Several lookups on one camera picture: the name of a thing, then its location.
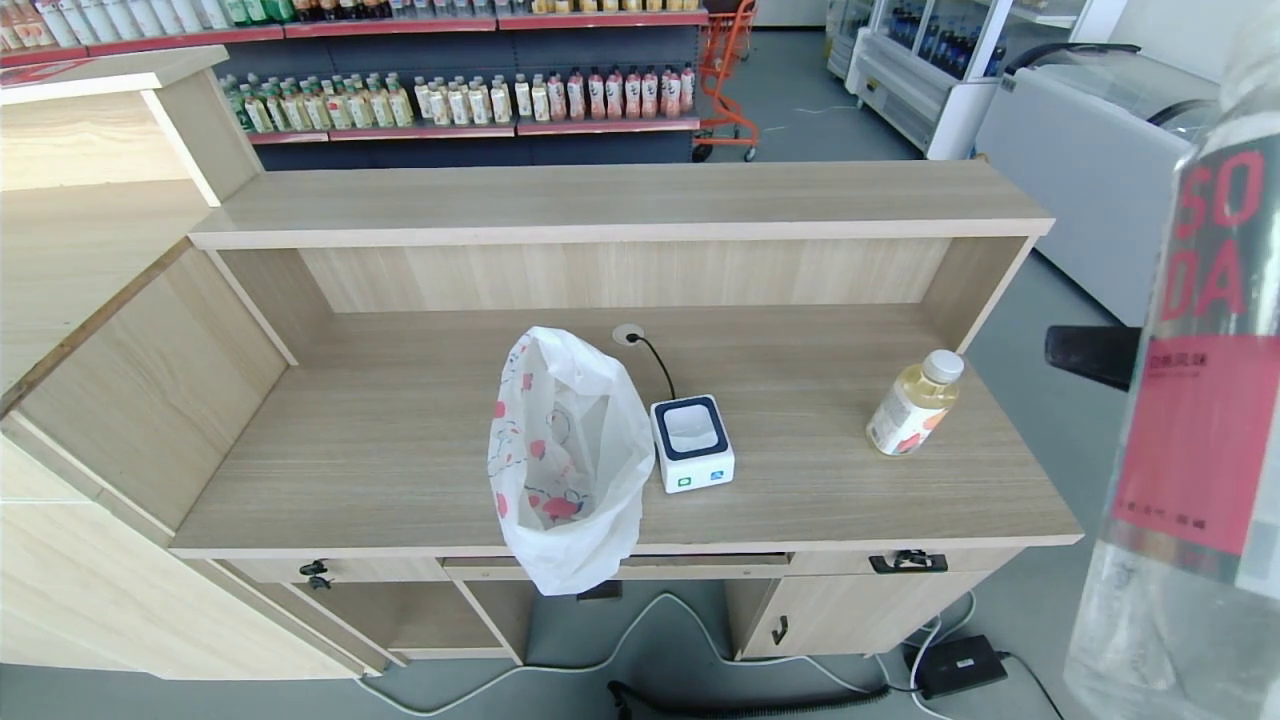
shopping cart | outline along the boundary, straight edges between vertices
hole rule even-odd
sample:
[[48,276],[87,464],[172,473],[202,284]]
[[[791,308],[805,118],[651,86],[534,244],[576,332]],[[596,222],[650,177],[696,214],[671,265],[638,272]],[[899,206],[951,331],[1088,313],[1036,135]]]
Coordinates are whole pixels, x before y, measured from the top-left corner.
[[[742,106],[724,94],[724,82],[733,77],[733,68],[748,58],[751,51],[751,26],[755,22],[755,0],[739,0],[732,13],[712,13],[709,15],[705,50],[698,69],[703,77],[703,95],[707,97],[709,115],[703,118],[701,128],[694,137],[694,161],[701,163],[710,156],[717,145],[745,145],[744,160],[755,160],[755,146],[760,138],[760,128],[742,114]],[[732,127],[733,137],[716,135],[717,128]]]

drawer handle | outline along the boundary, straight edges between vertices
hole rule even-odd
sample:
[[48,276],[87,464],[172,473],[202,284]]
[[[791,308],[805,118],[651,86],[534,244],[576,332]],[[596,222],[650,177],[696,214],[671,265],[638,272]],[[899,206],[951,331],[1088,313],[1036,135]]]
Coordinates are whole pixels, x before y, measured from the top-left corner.
[[772,633],[773,634],[773,644],[782,644],[782,638],[787,637],[787,630],[791,629],[791,626],[787,624],[787,616],[786,615],[783,615],[782,618],[778,618],[778,625],[781,625],[782,629],[773,630],[773,633]]
[[314,560],[307,562],[302,568],[298,568],[298,573],[307,579],[307,585],[314,589],[330,589],[333,583],[324,574],[329,571],[329,568],[324,564],[324,560]]
[[870,557],[872,570],[877,575],[910,575],[919,573],[946,573],[947,556],[929,555],[923,550],[900,550],[893,555],[893,564],[890,565],[883,555]]

soda bottle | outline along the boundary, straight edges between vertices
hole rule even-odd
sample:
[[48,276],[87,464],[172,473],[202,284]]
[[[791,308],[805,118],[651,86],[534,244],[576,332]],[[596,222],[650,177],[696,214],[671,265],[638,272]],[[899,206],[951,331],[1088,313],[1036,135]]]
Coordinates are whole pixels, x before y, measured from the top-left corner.
[[1106,720],[1280,717],[1280,4],[1176,172],[1066,659]]

white bottle cap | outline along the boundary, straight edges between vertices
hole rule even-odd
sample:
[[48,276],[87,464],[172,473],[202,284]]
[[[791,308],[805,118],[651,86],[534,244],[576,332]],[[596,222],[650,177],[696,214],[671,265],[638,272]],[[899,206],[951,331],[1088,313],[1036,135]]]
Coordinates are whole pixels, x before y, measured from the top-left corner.
[[938,384],[951,384],[964,373],[964,357],[950,350],[934,350],[924,359],[924,377]]

white plastic bag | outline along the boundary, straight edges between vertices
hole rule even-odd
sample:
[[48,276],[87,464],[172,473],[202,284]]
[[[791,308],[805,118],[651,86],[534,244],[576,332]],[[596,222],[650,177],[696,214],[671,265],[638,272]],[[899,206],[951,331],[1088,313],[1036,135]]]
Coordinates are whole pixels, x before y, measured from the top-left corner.
[[653,471],[649,413],[621,363],[566,331],[530,328],[511,352],[489,432],[502,537],[545,596],[618,571],[640,537]]

